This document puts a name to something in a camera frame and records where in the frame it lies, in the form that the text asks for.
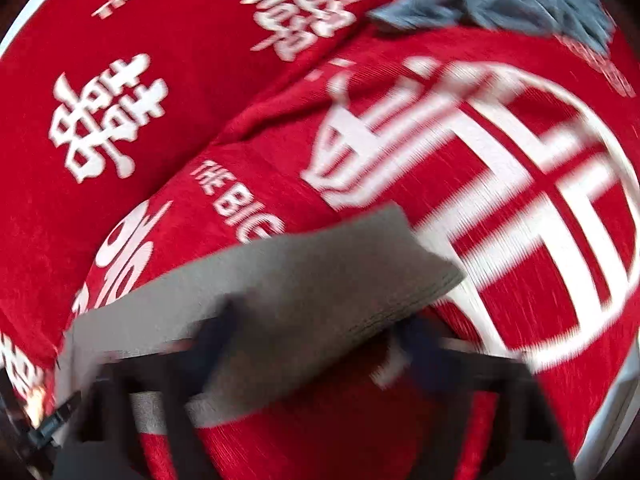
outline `fabric fold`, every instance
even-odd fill
[[[615,29],[599,0],[394,0],[369,17],[387,32],[470,23],[531,36],[562,34],[601,54]]]

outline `red cushion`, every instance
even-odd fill
[[[522,355],[575,454],[640,321],[640,73],[619,34],[607,65],[619,80],[576,52],[476,28],[363,33],[247,109],[121,222],[77,311],[222,247],[394,201],[426,248],[468,273],[439,316],[488,351]],[[202,430],[223,475],[405,478],[433,405],[407,378],[374,384],[384,347],[372,342],[294,396]],[[493,399],[477,400],[460,479],[473,478],[490,427]],[[156,478],[171,478],[164,439],[143,441]]]
[[[113,225],[292,58],[304,73],[388,0],[295,1],[309,9],[299,31],[272,45],[263,41],[282,15],[266,0],[47,0],[36,12],[0,64],[0,333],[8,347],[49,368]]]

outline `gray cloth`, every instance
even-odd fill
[[[563,34],[601,54],[615,28],[599,0],[394,0],[369,17],[383,30],[474,23],[532,36]]]
[[[254,412],[355,346],[433,303],[463,275],[422,248],[391,205],[333,228],[236,246],[160,276],[78,317],[66,334],[56,397],[85,389],[107,352],[148,354],[193,333],[215,298],[247,298],[241,328],[206,392],[197,427]],[[139,430],[162,433],[157,394],[134,396]]]

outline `red fabric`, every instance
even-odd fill
[[[625,68],[628,83],[640,88],[640,73],[628,63],[631,54],[620,35],[612,52],[612,62],[621,71]],[[593,293],[583,299],[595,301],[597,310],[604,312],[610,308],[607,302],[620,290],[609,286],[607,269],[601,268],[598,260],[603,257],[602,248],[591,246],[593,239],[590,243],[588,233],[601,223],[623,272],[629,272],[637,259],[636,226],[615,173],[605,178],[609,174],[605,171],[594,180],[580,180],[602,184],[587,200],[598,222],[578,218],[566,198],[570,195],[562,194],[568,182],[585,168],[610,168],[609,150],[596,139],[587,140],[584,128],[571,121],[584,119],[586,107],[592,110],[613,132],[609,140],[617,137],[637,171],[638,98],[620,95],[601,72],[560,41],[510,32],[458,27],[388,40],[367,31],[338,55],[307,78],[247,109],[143,204],[137,217],[121,222],[101,249],[102,266],[94,264],[89,273],[88,301],[79,309],[102,306],[108,300],[103,289],[114,289],[114,300],[164,272],[231,244],[331,225],[394,201],[404,208],[427,248],[461,258],[460,264],[469,274],[467,281],[478,290],[499,338],[507,349],[523,351],[538,372],[569,450],[575,455],[638,332],[640,306],[634,292],[619,315],[573,350],[564,345],[552,348],[550,354],[538,353],[537,346],[575,342],[577,334],[587,332],[590,322],[600,323],[597,312],[585,314],[584,303],[572,300],[570,289],[576,294],[578,274],[573,267],[561,270],[556,260],[562,261],[562,254],[572,250],[574,256],[578,254],[577,259],[572,256],[574,259],[568,260],[576,267],[582,262],[587,273],[586,280],[578,281],[578,289],[590,289],[593,282]],[[460,67],[457,63],[461,60],[475,64]],[[500,128],[474,107],[474,102],[494,102],[482,97],[483,91],[490,89],[490,95],[496,95],[508,88],[510,81],[507,76],[497,76],[498,69],[484,62],[508,65],[509,70],[518,68],[521,82],[527,75],[534,78],[533,83],[514,86],[513,98],[498,99],[504,110],[531,132],[524,141],[515,126]],[[420,75],[425,67],[431,67],[431,73]],[[474,69],[484,72],[473,78]],[[447,74],[457,78],[448,80]],[[470,77],[472,81],[465,87]],[[550,90],[549,82],[561,89]],[[407,92],[401,105],[373,119],[370,108],[377,105],[380,111],[385,96],[396,85],[396,91]],[[563,91],[580,100],[583,108],[562,101],[559,96]],[[416,103],[423,104],[434,94],[446,97],[448,92],[461,102],[439,115],[414,116],[406,126],[394,122],[417,110]],[[386,127],[387,133],[403,135],[385,148],[372,148],[368,142],[373,140],[366,137],[362,144],[347,138],[348,133],[359,131],[367,110],[369,131],[382,136]],[[434,140],[438,124],[453,116],[457,122],[447,123],[452,124],[451,130],[445,128],[440,140]],[[549,135],[560,124],[570,126],[573,133],[569,138],[578,142],[577,147],[564,144],[563,149],[553,149],[554,138]],[[344,152],[340,151],[342,142],[348,147]],[[370,150],[376,155],[371,162],[356,164],[358,154]],[[408,155],[401,156],[402,150]],[[356,169],[353,177],[348,173],[350,168]],[[494,193],[495,183],[487,176],[490,170],[509,179],[501,182],[511,190],[501,202],[484,208],[487,215],[472,220],[469,208],[474,202],[460,200],[444,225],[450,228],[460,222],[457,234],[425,228],[447,201],[477,184],[482,174],[484,187],[476,187],[472,197],[484,200],[485,188]],[[528,180],[518,184],[523,174]],[[313,180],[318,176],[325,180]],[[340,202],[350,196],[357,201],[351,205]],[[155,222],[158,212],[162,215]],[[524,223],[514,223],[517,218]],[[551,229],[545,230],[546,222],[551,222]],[[142,235],[136,236],[136,229],[141,229]],[[545,243],[530,238],[538,229],[546,237]],[[564,233],[564,238],[556,238],[558,233]],[[441,244],[447,238],[452,253]],[[116,255],[123,246],[127,256],[118,264]],[[511,254],[514,246],[521,248]],[[493,252],[479,253],[487,247]],[[474,260],[476,253],[483,254],[479,264]],[[131,254],[139,256],[130,258]],[[508,262],[501,267],[505,258]],[[487,278],[491,272],[497,272],[495,279]],[[636,284],[626,288],[633,291]],[[459,336],[480,342],[478,320],[471,322],[453,302],[440,304],[437,312]],[[583,327],[578,326],[580,316]],[[495,343],[484,337],[485,343]],[[367,367],[363,367],[363,359],[370,363]],[[365,346],[317,381],[262,412],[201,430],[223,476],[241,480],[405,478],[422,439],[428,438],[420,428],[432,406],[416,394],[407,378],[385,391],[372,386],[369,376],[384,360],[384,352]],[[492,402],[488,397],[478,399],[459,479],[471,479],[478,471],[491,425]],[[156,478],[171,478],[164,438],[144,435],[143,442]]]
[[[92,16],[108,1],[47,0],[0,64],[5,182],[0,309],[9,321],[0,333],[44,368],[52,365],[74,295],[105,233],[289,65],[272,46],[250,50],[271,34],[254,22],[256,4],[116,0],[103,9],[110,15]],[[359,18],[386,1],[359,0],[346,10]],[[308,70],[355,27],[318,38],[296,57],[296,71]],[[64,74],[80,95],[92,78],[113,72],[110,64],[129,64],[141,54],[148,56],[148,67],[135,84],[150,88],[164,82],[162,115],[148,114],[147,124],[138,122],[135,141],[113,140],[135,163],[130,176],[119,178],[112,158],[98,147],[102,173],[78,182],[65,167],[69,145],[56,147],[49,139],[54,112],[62,105],[53,95],[54,84]],[[124,86],[109,104],[123,96],[136,101],[134,88]],[[98,123],[106,106],[91,114]],[[78,124],[78,135],[86,134]],[[82,164],[82,155],[76,161]]]

